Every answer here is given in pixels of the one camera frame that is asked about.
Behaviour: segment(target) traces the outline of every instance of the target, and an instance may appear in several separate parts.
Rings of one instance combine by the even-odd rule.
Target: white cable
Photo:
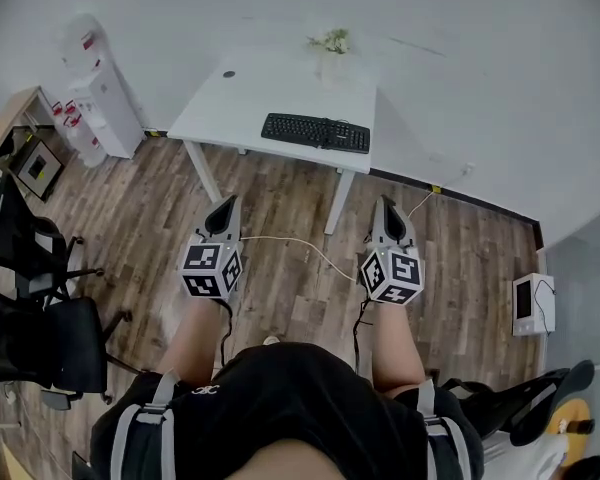
[[[424,204],[424,203],[427,201],[427,199],[429,199],[429,198],[430,198],[430,197],[431,197],[433,194],[435,194],[435,192],[434,192],[433,190],[432,190],[431,192],[429,192],[429,193],[427,194],[427,197],[425,197],[425,198],[424,198],[424,199],[423,199],[423,200],[420,202],[420,204],[418,204],[418,205],[417,205],[417,206],[416,206],[416,207],[415,207],[413,210],[411,210],[411,211],[409,212],[409,215],[407,216],[407,218],[408,218],[408,219],[410,219],[410,218],[411,218],[411,216],[413,215],[413,212],[415,212],[415,211],[416,211],[418,208],[420,208],[420,207],[421,207],[421,206],[422,206],[422,205],[423,205],[423,204]]]
[[[299,238],[290,238],[290,237],[280,237],[280,236],[243,236],[240,240],[259,240],[261,238],[266,238],[268,240],[291,240],[292,242],[300,242],[303,243],[305,245],[308,245],[309,247],[312,247],[320,256],[322,256],[324,258],[324,260],[331,265],[333,268],[336,269],[336,272],[338,272],[338,274],[340,274],[343,277],[346,277],[347,279],[349,279],[350,281],[353,281],[354,283],[357,282],[357,279],[355,277],[351,277],[348,276],[347,274],[345,274],[342,270],[340,270],[338,267],[336,267],[333,263],[333,261],[331,261],[329,258],[327,258],[320,249],[318,249],[315,245],[313,245],[310,242],[307,242],[305,240],[300,240]]]
[[[51,457],[51,460],[53,460],[53,462],[56,463],[56,466],[58,466],[58,469],[60,471],[62,471],[62,473],[64,474],[64,476],[66,476],[69,480],[72,480],[71,475],[69,475],[69,473],[67,473],[64,468],[60,465],[60,463],[58,462],[58,460],[56,459],[55,455],[51,452],[51,448],[49,448],[47,446],[47,443],[45,443],[42,438],[40,437],[40,434],[38,434],[38,431],[36,430],[36,426],[33,424],[33,420],[31,419],[31,416],[29,416],[29,411],[27,411],[27,404],[24,401],[24,396],[22,396],[22,391],[20,390],[20,388],[18,388],[18,394],[20,395],[20,400],[22,402],[22,409],[24,411],[24,415],[27,418],[27,421],[29,422],[29,425],[31,425],[31,430],[33,430],[33,433],[36,435],[36,437],[38,438],[38,441],[40,441],[40,444],[44,447],[44,449],[47,451],[47,453],[49,454],[49,457]]]
[[[471,173],[471,170],[468,170],[468,171],[464,171],[464,170],[463,170],[463,171],[462,171],[462,174],[461,174],[460,176],[458,176],[457,178],[453,178],[451,181],[447,181],[447,182],[446,182],[444,185],[440,185],[440,189],[443,189],[443,188],[445,188],[445,187],[448,187],[448,186],[449,186],[449,185],[451,185],[452,183],[455,183],[456,181],[458,181],[458,180],[460,180],[460,179],[464,178],[465,176],[467,176],[467,175],[468,175],[468,174],[470,174],[470,173]],[[416,206],[416,207],[415,207],[413,210],[411,210],[411,211],[409,212],[409,215],[407,216],[407,218],[409,218],[409,219],[410,219],[410,218],[411,218],[411,216],[413,215],[413,212],[415,212],[415,211],[416,211],[418,208],[420,208],[420,207],[421,207],[421,206],[422,206],[422,205],[423,205],[423,204],[426,202],[426,200],[427,200],[427,199],[429,199],[429,198],[430,198],[430,197],[431,197],[433,194],[435,194],[435,193],[436,193],[436,192],[434,192],[434,191],[433,191],[433,189],[431,189],[431,192],[429,192],[429,193],[427,194],[427,196],[426,196],[426,197],[425,197],[425,198],[424,198],[422,201],[420,201],[420,203],[419,203],[419,204],[418,204],[418,205],[417,205],[417,206]]]

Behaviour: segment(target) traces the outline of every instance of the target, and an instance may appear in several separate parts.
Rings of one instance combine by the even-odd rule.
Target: shoe
[[[280,338],[277,336],[267,336],[262,342],[263,345],[273,345],[274,343],[280,343]]]

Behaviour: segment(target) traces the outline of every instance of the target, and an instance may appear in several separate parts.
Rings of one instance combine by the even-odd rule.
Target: white desk
[[[356,172],[368,173],[373,150],[376,85],[363,73],[327,87],[314,73],[308,55],[241,52],[224,59],[193,96],[168,131],[184,141],[212,201],[220,191],[200,149],[200,142],[271,153],[342,169],[324,232],[332,234]],[[234,71],[225,78],[223,74]],[[371,130],[369,154],[316,149],[260,136],[270,112],[343,119]]]

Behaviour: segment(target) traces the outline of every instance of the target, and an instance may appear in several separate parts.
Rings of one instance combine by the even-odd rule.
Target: black cable
[[[362,322],[362,317],[364,316],[364,312],[367,309],[367,304],[371,302],[371,299],[367,295],[367,298],[360,303],[360,314],[358,315],[358,319],[356,323],[353,324],[353,351],[356,355],[356,375],[358,374],[358,370],[360,369],[360,348],[358,347],[358,325],[361,323],[365,323],[366,325],[373,325],[367,322]]]
[[[215,299],[215,301],[229,312],[229,330],[220,341],[220,364],[224,368],[224,342],[227,341],[227,338],[231,336],[231,332],[233,331],[233,309],[231,309],[231,306],[229,306],[228,302],[222,299]]]
[[[538,298],[536,297],[536,294],[538,293],[538,288],[540,288],[540,283],[544,283],[549,287],[549,290],[551,290],[551,292],[555,295],[556,291],[551,288],[551,285],[549,283],[547,283],[544,279],[540,279],[540,281],[538,282],[538,286],[536,286],[536,289],[533,292],[533,300],[536,301],[536,304],[538,305],[538,309],[540,309],[540,313],[542,313],[542,325],[544,325],[544,332],[547,333],[547,337],[551,334],[549,332],[549,329],[547,328],[547,319],[544,316],[544,309],[542,309],[542,306],[540,305],[540,303],[538,302]]]

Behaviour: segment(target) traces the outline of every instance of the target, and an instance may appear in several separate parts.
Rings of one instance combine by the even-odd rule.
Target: white device
[[[111,156],[132,158],[144,138],[113,65],[103,60],[86,77],[70,86],[82,118]]]
[[[56,32],[62,62],[73,78],[82,78],[106,55],[104,31],[91,14],[78,14]]]
[[[387,196],[376,201],[362,282],[369,299],[405,305],[424,289],[424,269],[418,255],[413,224]]]
[[[513,282],[513,335],[548,334],[556,330],[553,277],[529,274]]]
[[[180,267],[191,297],[228,299],[242,273],[242,198],[230,195],[211,205],[194,223]]]

